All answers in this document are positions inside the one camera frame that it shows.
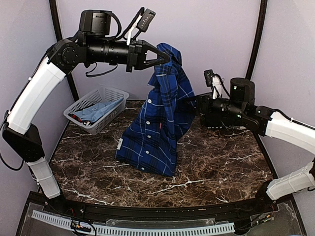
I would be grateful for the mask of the blue plaid long sleeve shirt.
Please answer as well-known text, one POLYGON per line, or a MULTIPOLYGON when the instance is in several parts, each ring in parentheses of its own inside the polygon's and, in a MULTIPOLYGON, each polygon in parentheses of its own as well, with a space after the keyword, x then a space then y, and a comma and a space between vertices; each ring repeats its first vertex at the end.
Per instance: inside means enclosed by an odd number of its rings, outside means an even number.
POLYGON ((115 158, 140 171, 172 177, 176 173, 177 142, 194 120, 180 102, 193 97, 194 92, 182 68, 181 52, 166 43, 157 48, 170 56, 170 62, 154 67, 148 82, 153 89, 123 132, 115 158))

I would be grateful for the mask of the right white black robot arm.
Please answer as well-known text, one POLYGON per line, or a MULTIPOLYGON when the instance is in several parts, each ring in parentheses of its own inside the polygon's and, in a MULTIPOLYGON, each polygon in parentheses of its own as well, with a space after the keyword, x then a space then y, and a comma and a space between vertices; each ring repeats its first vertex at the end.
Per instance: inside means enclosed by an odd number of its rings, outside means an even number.
MULTIPOLYGON (((219 89, 214 83, 207 82, 207 85, 212 87, 212 93, 182 100, 184 110, 194 115, 203 114, 207 126, 242 126, 258 135, 277 138, 314 153, 314 127, 289 118, 279 109, 256 106, 254 82, 232 78, 229 98, 219 97, 219 89)), ((251 203, 251 209, 262 213, 270 202, 306 188, 315 188, 313 161, 284 177, 264 182, 251 203)))

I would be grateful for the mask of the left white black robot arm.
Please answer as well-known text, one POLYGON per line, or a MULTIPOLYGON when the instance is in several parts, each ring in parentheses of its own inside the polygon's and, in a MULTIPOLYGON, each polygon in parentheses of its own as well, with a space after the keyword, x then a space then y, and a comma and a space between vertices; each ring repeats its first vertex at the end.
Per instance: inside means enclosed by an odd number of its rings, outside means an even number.
POLYGON ((95 62, 124 64, 126 71, 131 72, 169 62, 166 53, 132 34, 134 29, 146 32, 155 15, 154 11, 141 8, 126 30, 118 28, 117 34, 110 36, 111 20, 117 19, 113 12, 83 11, 76 34, 46 51, 6 113, 3 139, 30 167, 44 195, 51 199, 51 208, 58 214, 69 211, 69 202, 60 196, 61 189, 45 159, 39 131, 32 120, 53 89, 80 63, 86 67, 95 62))

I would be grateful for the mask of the folded black shirt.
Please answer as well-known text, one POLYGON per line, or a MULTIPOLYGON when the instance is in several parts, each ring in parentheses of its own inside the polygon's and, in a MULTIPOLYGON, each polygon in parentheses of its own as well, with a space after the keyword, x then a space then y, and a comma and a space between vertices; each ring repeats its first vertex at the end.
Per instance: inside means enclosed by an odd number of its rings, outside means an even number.
POLYGON ((224 121, 222 115, 215 112, 209 114, 199 115, 200 124, 208 127, 209 129, 235 129, 235 130, 246 130, 244 126, 237 125, 230 120, 224 121))

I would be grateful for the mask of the white plastic mesh basket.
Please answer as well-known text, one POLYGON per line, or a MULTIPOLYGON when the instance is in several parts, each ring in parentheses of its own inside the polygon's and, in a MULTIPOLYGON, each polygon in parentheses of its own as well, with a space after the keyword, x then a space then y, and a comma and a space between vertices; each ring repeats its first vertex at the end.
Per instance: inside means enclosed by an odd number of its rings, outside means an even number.
POLYGON ((92 135, 99 133, 126 105, 129 93, 112 87, 99 87, 71 106, 63 115, 92 135))

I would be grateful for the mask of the light blue shirt in basket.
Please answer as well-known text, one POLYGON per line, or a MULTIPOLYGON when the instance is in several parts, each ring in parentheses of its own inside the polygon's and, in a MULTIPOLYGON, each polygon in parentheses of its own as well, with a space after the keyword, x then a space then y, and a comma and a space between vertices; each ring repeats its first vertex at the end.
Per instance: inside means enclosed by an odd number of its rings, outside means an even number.
POLYGON ((82 110, 79 110, 78 112, 81 112, 84 117, 89 118, 92 124, 94 124, 106 113, 112 110, 116 105, 119 105, 122 101, 123 98, 112 102, 99 102, 82 110))

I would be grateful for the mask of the red black garment in basket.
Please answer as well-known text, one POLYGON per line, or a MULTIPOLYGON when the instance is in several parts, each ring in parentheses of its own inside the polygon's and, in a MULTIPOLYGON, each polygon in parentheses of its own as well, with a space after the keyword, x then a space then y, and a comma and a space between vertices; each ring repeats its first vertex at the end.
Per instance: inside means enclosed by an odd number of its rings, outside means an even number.
POLYGON ((90 121, 90 119, 84 117, 84 115, 81 112, 68 113, 68 116, 85 126, 92 125, 92 122, 90 121))

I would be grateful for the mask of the right black frame post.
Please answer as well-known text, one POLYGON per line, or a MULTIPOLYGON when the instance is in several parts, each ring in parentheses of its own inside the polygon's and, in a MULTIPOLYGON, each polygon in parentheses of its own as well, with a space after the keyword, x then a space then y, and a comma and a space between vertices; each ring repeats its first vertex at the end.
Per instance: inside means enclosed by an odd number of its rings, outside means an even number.
POLYGON ((258 15, 258 20, 257 20, 257 26, 256 26, 256 32, 255 32, 255 37, 253 41, 253 47, 252 47, 252 52, 251 52, 251 57, 249 60, 245 80, 243 82, 245 88, 245 98, 251 97, 251 95, 254 95, 254 83, 251 81, 254 66, 256 63, 258 51, 259 51, 259 46, 261 42, 261 37, 263 33, 263 27, 264 27, 264 22, 265 22, 265 16, 267 12, 267 3, 268 0, 261 0, 260 1, 260 9, 259 9, 259 15, 258 15))

